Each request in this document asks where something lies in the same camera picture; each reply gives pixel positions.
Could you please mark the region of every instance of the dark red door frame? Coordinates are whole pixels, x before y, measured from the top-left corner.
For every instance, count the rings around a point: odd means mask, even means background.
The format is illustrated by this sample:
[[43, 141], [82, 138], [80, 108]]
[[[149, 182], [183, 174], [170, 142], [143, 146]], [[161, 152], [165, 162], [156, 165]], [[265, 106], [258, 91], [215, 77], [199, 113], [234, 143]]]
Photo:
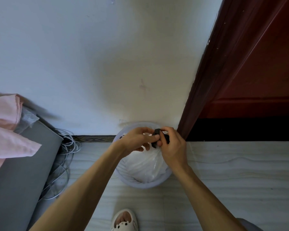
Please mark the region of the dark red door frame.
[[287, 0], [223, 0], [178, 126], [186, 139], [204, 106], [239, 71]]

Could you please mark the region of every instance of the marble floor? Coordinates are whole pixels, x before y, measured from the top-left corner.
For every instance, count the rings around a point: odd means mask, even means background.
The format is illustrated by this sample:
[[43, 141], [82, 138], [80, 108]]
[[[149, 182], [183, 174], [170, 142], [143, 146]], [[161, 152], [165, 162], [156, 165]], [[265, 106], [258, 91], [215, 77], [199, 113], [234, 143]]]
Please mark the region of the marble floor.
[[[70, 166], [72, 184], [110, 143], [83, 143]], [[289, 142], [188, 142], [190, 166], [235, 217], [264, 231], [289, 231]], [[202, 230], [177, 179], [141, 190], [114, 174], [86, 228], [110, 230], [113, 215], [132, 209], [140, 231]]]

